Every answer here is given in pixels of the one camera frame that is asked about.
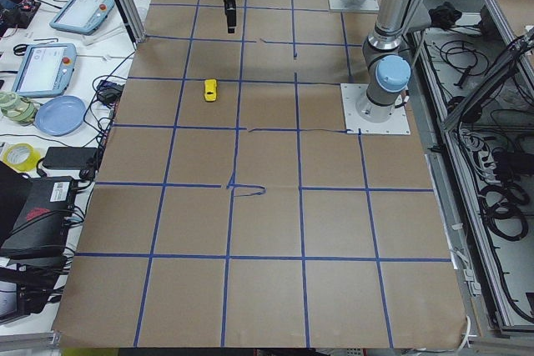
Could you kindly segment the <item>yellow toy beetle car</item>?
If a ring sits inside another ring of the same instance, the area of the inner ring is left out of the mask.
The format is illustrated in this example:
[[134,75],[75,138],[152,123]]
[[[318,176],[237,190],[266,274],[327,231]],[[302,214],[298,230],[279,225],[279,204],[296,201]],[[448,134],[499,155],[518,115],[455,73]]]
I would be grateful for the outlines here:
[[204,101],[212,103],[218,97],[218,81],[216,79],[206,79],[204,81]]

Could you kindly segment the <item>far blue teach pendant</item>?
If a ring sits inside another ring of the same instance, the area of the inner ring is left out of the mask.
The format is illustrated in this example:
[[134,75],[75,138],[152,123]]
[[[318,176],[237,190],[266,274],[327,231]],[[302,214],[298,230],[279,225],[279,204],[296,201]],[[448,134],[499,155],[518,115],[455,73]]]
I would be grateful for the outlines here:
[[68,0],[49,26],[62,32],[93,34],[115,6],[114,0]]

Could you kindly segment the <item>blue teach pendant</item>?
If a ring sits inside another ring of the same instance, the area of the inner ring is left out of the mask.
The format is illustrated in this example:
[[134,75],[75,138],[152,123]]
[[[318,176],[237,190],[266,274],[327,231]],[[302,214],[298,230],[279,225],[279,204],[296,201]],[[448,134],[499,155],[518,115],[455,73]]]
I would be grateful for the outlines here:
[[49,26],[62,32],[93,34],[115,6],[114,0],[68,0]]
[[27,98],[52,98],[63,94],[73,75],[77,55],[71,43],[29,45],[12,91]]

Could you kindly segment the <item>light blue plate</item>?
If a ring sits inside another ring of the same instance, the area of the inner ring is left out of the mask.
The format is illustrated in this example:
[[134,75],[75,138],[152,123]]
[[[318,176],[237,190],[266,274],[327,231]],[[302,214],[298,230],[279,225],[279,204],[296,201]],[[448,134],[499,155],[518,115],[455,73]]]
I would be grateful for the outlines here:
[[46,102],[37,112],[35,127],[42,133],[63,136],[76,130],[82,123],[85,103],[75,96],[59,96]]

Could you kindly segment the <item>near blue teach pendant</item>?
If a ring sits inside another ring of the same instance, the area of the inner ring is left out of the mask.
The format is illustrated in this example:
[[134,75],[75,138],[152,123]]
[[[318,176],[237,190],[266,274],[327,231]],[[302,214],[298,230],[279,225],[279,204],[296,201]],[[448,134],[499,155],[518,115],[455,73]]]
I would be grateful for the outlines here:
[[73,75],[77,55],[71,43],[29,45],[12,91],[27,98],[52,98],[63,94]]

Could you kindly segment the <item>black power adapter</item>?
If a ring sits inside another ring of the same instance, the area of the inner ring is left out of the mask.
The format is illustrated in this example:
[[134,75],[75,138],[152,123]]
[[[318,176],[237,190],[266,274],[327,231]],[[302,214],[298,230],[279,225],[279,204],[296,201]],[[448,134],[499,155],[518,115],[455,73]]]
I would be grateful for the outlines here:
[[96,154],[97,149],[90,147],[51,147],[47,150],[42,165],[47,169],[82,169],[94,161]]

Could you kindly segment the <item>green tape rolls stack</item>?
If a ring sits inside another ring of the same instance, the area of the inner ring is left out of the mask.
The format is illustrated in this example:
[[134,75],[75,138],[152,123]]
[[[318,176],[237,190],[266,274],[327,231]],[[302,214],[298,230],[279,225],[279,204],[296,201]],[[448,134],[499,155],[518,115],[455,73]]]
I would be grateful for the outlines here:
[[13,92],[1,92],[1,113],[10,121],[23,126],[33,124],[39,105]]

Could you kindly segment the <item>yellow tape roll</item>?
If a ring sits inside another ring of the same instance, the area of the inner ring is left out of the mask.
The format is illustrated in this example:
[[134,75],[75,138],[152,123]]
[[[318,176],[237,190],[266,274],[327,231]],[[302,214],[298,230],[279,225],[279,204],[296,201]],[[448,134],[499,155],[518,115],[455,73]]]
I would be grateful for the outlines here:
[[3,162],[22,173],[33,170],[40,159],[41,153],[28,143],[10,145],[3,154]]

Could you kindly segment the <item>black computer box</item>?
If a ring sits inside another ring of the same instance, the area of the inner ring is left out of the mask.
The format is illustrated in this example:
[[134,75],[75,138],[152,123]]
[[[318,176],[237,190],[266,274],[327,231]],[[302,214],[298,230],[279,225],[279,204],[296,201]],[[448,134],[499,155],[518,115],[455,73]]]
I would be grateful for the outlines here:
[[73,213],[74,180],[69,176],[1,178],[1,256],[56,257],[68,236],[67,218]]

